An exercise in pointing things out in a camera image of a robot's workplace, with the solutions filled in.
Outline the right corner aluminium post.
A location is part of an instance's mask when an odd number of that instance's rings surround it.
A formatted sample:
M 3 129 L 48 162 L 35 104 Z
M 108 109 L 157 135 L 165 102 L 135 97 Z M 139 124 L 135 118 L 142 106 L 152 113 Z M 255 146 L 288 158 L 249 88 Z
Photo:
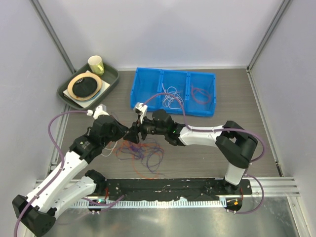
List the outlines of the right corner aluminium post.
M 265 46 L 269 42 L 270 38 L 272 37 L 274 31 L 276 30 L 277 26 L 279 25 L 282 17 L 286 13 L 287 9 L 290 7 L 292 0 L 282 0 L 280 6 L 278 7 L 275 15 L 273 16 L 264 36 L 262 37 L 258 47 L 255 50 L 254 55 L 252 56 L 248 66 L 246 67 L 247 71 L 250 72 L 254 65 L 256 64 L 257 60 L 259 59 L 262 51 L 264 50 Z

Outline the white paper pad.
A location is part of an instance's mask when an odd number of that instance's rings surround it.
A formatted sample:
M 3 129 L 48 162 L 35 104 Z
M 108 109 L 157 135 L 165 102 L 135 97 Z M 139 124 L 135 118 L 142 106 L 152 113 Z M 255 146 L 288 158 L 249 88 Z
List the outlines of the white paper pad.
M 110 84 L 108 84 L 107 82 L 102 80 L 102 86 L 101 89 L 90 99 L 86 100 L 86 101 L 80 101 L 78 99 L 74 99 L 73 97 L 71 97 L 68 93 L 68 90 L 64 90 L 63 94 L 66 98 L 72 100 L 76 105 L 78 105 L 81 108 L 87 109 L 88 106 L 92 105 L 92 103 L 103 93 L 106 91 L 106 89 L 110 86 Z

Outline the dark green tray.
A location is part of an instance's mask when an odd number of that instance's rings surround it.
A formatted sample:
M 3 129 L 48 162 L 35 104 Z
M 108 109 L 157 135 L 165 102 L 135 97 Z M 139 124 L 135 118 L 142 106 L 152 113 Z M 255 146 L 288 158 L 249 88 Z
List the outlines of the dark green tray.
M 103 65 L 105 71 L 100 76 L 93 73 L 88 64 L 84 65 L 58 88 L 59 98 L 75 110 L 95 108 L 119 82 L 119 72 L 110 65 Z

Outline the corner aluminium post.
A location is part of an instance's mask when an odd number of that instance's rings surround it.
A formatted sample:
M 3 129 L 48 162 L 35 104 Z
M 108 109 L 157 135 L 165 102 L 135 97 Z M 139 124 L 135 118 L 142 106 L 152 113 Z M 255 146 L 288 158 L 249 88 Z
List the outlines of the corner aluminium post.
M 290 7 L 292 0 L 282 0 L 280 6 L 278 7 L 275 15 L 273 16 L 264 36 L 262 37 L 258 47 L 255 50 L 254 55 L 252 56 L 248 66 L 246 67 L 247 71 L 250 72 L 254 65 L 256 64 L 257 60 L 259 59 L 262 51 L 264 50 L 265 46 L 269 42 L 270 38 L 272 37 L 274 31 L 276 30 L 277 26 L 279 25 L 282 17 L 286 13 L 287 9 Z
M 30 0 L 30 3 L 33 7 L 33 9 L 35 10 L 36 14 L 38 15 L 39 19 L 41 20 L 44 28 L 46 29 L 46 31 L 48 32 L 49 36 L 51 37 L 53 43 L 55 44 L 57 50 L 59 51 L 62 59 L 64 60 L 64 62 L 66 63 L 68 69 L 72 72 L 75 73 L 76 70 L 68 56 L 68 54 L 66 53 L 61 41 L 59 40 L 59 37 L 57 36 L 48 16 L 46 15 L 43 7 L 40 4 L 39 0 Z

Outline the blue three-compartment bin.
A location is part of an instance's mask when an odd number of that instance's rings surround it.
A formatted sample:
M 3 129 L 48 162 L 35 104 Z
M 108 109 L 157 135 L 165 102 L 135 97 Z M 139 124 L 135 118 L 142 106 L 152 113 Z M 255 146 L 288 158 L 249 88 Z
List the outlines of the blue three-compartment bin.
M 170 114 L 212 117 L 217 103 L 216 75 L 189 71 L 137 68 L 130 93 L 130 107 L 155 94 L 148 111 L 164 109 Z

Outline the left corner aluminium post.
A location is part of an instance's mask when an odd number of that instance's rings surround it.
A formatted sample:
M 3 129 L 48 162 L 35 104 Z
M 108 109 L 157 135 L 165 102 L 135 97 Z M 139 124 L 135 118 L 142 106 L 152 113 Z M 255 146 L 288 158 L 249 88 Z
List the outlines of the left corner aluminium post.
M 46 29 L 46 31 L 48 32 L 49 36 L 51 37 L 53 43 L 55 44 L 57 50 L 59 51 L 62 59 L 64 60 L 64 62 L 66 63 L 68 69 L 72 72 L 75 73 L 76 70 L 68 56 L 68 54 L 66 53 L 61 41 L 59 40 L 59 37 L 57 36 L 48 16 L 46 15 L 43 7 L 40 4 L 39 0 L 30 0 L 30 3 L 33 7 L 33 9 L 35 10 L 36 14 L 38 15 L 39 19 L 41 20 L 44 28 Z

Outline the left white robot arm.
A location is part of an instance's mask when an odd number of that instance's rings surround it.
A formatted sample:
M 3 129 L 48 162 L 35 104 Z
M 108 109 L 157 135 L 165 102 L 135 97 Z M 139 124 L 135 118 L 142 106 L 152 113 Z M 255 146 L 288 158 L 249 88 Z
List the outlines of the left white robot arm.
M 26 196 L 17 195 L 12 201 L 17 217 L 13 235 L 18 235 L 23 224 L 37 237 L 45 235 L 61 214 L 76 201 L 92 194 L 100 197 L 107 185 L 106 178 L 95 170 L 89 170 L 69 188 L 66 185 L 86 168 L 110 143 L 124 137 L 128 127 L 114 117 L 103 113 L 94 116 L 94 123 L 88 131 L 78 137 L 57 167 Z

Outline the black round disc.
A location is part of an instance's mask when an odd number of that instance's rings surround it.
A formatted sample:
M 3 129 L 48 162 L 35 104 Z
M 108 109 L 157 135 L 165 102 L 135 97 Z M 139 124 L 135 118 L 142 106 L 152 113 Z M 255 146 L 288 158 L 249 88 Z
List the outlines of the black round disc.
M 85 77 L 77 80 L 72 87 L 75 96 L 88 97 L 97 89 L 97 81 L 91 77 Z

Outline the yellow-green mug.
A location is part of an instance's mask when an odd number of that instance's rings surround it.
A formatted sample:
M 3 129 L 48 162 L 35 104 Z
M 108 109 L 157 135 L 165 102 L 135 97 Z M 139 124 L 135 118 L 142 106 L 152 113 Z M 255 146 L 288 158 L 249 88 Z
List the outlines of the yellow-green mug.
M 88 65 L 89 65 L 91 71 L 94 74 L 96 74 L 98 76 L 101 76 L 104 74 L 105 69 L 104 69 L 102 58 L 100 56 L 98 56 L 98 55 L 91 56 L 91 57 L 89 57 L 87 62 L 88 62 Z

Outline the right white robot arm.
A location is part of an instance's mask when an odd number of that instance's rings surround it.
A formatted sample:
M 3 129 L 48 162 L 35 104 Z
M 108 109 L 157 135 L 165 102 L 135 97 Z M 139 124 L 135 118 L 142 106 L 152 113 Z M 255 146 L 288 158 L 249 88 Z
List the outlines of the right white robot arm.
M 229 195 L 241 189 L 241 180 L 261 139 L 248 132 L 234 121 L 227 121 L 222 126 L 193 127 L 175 122 L 165 110 L 154 111 L 152 118 L 140 110 L 138 119 L 132 124 L 124 140 L 138 144 L 147 135 L 162 135 L 173 146 L 202 145 L 218 148 L 229 165 L 223 181 L 219 185 Z

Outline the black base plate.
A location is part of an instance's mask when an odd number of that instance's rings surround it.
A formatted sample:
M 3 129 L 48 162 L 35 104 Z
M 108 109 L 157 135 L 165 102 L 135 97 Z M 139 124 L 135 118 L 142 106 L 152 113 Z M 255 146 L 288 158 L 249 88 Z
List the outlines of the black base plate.
M 252 194 L 247 179 L 233 187 L 216 178 L 108 179 L 107 190 L 110 200 L 123 196 L 125 201 L 205 201 Z

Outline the tan tape roll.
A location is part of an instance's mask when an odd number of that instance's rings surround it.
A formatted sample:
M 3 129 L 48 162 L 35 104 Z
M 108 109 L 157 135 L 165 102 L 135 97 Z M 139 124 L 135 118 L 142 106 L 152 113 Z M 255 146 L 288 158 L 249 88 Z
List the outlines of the tan tape roll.
M 88 97 L 78 97 L 78 96 L 75 96 L 73 91 L 72 91 L 72 87 L 73 85 L 75 84 L 75 82 L 81 78 L 85 78 L 85 77 L 91 77 L 91 78 L 94 78 L 96 81 L 97 81 L 97 89 L 94 93 L 92 93 L 90 96 Z M 67 87 L 67 90 L 68 90 L 68 93 L 71 97 L 73 97 L 74 99 L 78 99 L 80 101 L 86 101 L 88 99 L 90 99 L 91 97 L 93 97 L 100 89 L 101 89 L 101 86 L 102 86 L 102 82 L 101 82 L 101 79 L 99 76 L 97 76 L 96 74 L 94 73 L 81 73 L 77 76 L 75 76 L 68 84 L 68 87 Z

